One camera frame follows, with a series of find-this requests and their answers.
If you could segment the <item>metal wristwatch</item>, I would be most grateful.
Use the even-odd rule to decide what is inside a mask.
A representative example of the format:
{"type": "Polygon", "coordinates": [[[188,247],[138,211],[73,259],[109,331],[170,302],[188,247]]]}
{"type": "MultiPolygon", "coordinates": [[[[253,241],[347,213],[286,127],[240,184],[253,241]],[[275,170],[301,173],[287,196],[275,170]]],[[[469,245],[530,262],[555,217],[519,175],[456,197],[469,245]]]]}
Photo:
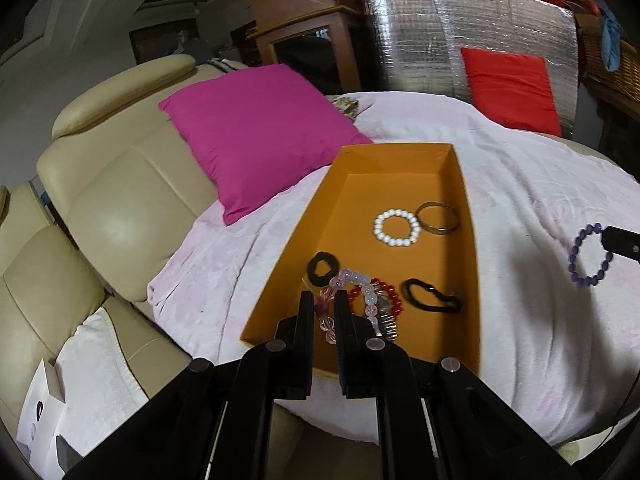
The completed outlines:
{"type": "Polygon", "coordinates": [[[396,341],[398,337],[397,323],[392,313],[392,303],[385,295],[378,295],[378,327],[382,337],[387,341],[396,341]]]}

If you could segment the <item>silver insulation foil sheet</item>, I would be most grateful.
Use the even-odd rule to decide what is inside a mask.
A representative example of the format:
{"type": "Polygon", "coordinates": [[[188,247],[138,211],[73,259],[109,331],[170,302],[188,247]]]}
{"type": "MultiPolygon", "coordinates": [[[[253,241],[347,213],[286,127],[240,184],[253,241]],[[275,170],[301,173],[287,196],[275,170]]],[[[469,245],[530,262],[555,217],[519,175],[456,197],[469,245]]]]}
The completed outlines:
{"type": "Polygon", "coordinates": [[[541,0],[363,0],[383,89],[469,101],[461,51],[536,55],[546,62],[563,136],[578,99],[574,15],[541,0]]]}

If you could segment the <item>beige leather sofa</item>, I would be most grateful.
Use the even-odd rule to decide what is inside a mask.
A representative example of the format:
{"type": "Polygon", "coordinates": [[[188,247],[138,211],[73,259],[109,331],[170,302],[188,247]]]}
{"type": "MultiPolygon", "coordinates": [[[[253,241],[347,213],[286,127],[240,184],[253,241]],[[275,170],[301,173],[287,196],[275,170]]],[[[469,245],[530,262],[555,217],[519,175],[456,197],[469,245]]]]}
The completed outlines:
{"type": "MultiPolygon", "coordinates": [[[[55,368],[99,308],[149,400],[190,364],[155,321],[148,286],[218,193],[158,104],[235,70],[177,54],[100,82],[58,115],[38,160],[50,203],[28,183],[2,193],[1,419],[16,443],[40,361],[55,368]]],[[[63,472],[84,457],[55,442],[63,472]]]]}

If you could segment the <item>patterned fabric pouch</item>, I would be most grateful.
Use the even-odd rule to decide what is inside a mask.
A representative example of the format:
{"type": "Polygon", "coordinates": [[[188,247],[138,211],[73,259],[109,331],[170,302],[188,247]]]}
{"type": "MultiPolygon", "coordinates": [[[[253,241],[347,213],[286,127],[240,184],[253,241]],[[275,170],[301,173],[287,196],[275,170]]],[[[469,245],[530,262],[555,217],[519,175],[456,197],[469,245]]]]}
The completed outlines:
{"type": "Polygon", "coordinates": [[[359,115],[359,102],[348,96],[329,96],[331,104],[351,122],[359,115]]]}

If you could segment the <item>blue cloth in basket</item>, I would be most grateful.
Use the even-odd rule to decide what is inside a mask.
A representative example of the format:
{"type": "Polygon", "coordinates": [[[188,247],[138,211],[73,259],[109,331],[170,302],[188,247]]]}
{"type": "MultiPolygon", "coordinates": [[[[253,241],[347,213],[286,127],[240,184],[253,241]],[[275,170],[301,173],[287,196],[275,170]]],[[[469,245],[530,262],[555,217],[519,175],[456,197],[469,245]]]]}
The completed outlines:
{"type": "Polygon", "coordinates": [[[601,58],[604,68],[612,73],[620,68],[620,37],[622,26],[610,10],[603,10],[601,16],[602,40],[601,58]]]}

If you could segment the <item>thick black hair scrunchie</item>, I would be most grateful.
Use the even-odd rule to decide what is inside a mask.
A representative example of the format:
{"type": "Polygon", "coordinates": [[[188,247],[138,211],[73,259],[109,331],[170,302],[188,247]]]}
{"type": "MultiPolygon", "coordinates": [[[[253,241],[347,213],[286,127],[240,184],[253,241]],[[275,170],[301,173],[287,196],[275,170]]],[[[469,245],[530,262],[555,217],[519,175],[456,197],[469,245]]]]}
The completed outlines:
{"type": "Polygon", "coordinates": [[[307,263],[306,273],[314,287],[326,287],[340,272],[340,263],[329,252],[317,252],[307,263]]]}

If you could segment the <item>silver metal bangle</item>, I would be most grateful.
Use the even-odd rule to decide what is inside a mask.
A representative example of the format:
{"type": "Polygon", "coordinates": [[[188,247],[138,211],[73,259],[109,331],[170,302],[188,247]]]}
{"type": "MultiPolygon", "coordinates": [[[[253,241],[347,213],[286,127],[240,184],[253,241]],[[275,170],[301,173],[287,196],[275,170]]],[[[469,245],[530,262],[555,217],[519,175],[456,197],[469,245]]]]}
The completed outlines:
{"type": "Polygon", "coordinates": [[[454,232],[461,226],[461,219],[457,209],[442,202],[425,202],[416,211],[418,220],[423,231],[435,235],[447,235],[454,232]]]}

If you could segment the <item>pale pink towel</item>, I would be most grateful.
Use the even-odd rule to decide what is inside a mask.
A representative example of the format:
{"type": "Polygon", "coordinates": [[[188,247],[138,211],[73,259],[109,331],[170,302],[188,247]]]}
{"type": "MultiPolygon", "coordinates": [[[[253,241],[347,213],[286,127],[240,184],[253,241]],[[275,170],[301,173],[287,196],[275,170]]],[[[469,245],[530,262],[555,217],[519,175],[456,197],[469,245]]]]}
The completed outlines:
{"type": "MultiPolygon", "coordinates": [[[[606,159],[503,128],[465,102],[416,92],[358,96],[376,142],[457,152],[480,271],[480,377],[551,444],[596,434],[639,406],[639,267],[617,258],[597,286],[570,280],[590,224],[639,226],[639,185],[606,159]]],[[[240,335],[321,171],[226,226],[210,206],[150,281],[157,324],[191,356],[239,359],[240,335]]]]}

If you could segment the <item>magenta pillow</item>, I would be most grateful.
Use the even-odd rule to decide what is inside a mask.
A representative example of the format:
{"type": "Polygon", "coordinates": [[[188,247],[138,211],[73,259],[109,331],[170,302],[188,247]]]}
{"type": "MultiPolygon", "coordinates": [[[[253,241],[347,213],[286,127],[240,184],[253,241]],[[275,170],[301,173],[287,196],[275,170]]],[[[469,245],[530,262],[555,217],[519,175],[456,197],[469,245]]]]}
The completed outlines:
{"type": "Polygon", "coordinates": [[[216,186],[227,226],[332,164],[344,146],[370,141],[283,64],[190,84],[158,107],[216,186]]]}

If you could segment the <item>orange cardboard box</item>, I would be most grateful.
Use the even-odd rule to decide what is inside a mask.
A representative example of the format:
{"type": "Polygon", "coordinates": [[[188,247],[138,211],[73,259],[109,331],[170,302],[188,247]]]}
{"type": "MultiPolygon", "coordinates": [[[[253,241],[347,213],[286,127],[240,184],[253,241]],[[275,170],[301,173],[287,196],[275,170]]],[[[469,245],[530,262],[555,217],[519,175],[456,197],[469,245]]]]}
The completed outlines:
{"type": "Polygon", "coordinates": [[[271,339],[278,323],[296,314],[317,252],[340,266],[399,286],[420,278],[462,302],[455,314],[424,312],[405,304],[397,342],[409,356],[435,362],[446,356],[480,369],[480,291],[473,222],[457,154],[450,144],[390,143],[345,146],[334,160],[246,322],[242,341],[271,339]],[[373,234],[389,209],[415,212],[425,202],[457,209],[461,226],[447,235],[421,232],[409,247],[390,247],[373,234]]]}

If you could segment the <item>white paper card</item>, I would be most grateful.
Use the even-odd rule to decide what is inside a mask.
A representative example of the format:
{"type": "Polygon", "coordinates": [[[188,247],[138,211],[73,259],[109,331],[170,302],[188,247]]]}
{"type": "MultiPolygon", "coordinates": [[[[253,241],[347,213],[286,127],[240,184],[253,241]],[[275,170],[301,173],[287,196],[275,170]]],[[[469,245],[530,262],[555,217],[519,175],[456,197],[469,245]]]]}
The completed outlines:
{"type": "Polygon", "coordinates": [[[17,427],[17,443],[41,479],[62,479],[56,428],[65,410],[64,396],[53,365],[41,360],[27,390],[17,427]]]}

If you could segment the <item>red pillow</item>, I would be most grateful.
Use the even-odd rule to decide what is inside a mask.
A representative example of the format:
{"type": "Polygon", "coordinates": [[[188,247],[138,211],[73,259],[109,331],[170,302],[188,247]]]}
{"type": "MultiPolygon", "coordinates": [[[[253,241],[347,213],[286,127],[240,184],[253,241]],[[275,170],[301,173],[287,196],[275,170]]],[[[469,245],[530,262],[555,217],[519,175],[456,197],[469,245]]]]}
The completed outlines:
{"type": "Polygon", "coordinates": [[[474,106],[503,127],[562,136],[546,61],[540,56],[461,49],[474,106]]]}

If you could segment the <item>white cloth on sofa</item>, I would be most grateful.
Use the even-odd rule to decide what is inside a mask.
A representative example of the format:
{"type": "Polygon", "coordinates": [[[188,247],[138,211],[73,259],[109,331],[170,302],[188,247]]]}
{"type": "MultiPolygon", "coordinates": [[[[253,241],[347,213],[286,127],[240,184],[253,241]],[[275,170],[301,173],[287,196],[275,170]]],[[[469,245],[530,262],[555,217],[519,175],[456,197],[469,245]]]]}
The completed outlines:
{"type": "Polygon", "coordinates": [[[56,433],[81,456],[88,455],[149,401],[103,308],[66,340],[55,370],[65,400],[56,433]]]}

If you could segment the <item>wooden cabinet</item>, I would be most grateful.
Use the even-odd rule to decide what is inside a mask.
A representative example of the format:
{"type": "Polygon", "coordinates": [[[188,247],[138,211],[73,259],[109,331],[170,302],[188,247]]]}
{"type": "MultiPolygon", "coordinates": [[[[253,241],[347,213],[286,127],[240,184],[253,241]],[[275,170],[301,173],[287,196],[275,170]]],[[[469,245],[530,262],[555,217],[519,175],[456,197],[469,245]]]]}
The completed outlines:
{"type": "Polygon", "coordinates": [[[373,90],[380,68],[362,0],[250,0],[265,64],[286,64],[325,94],[373,90]]]}

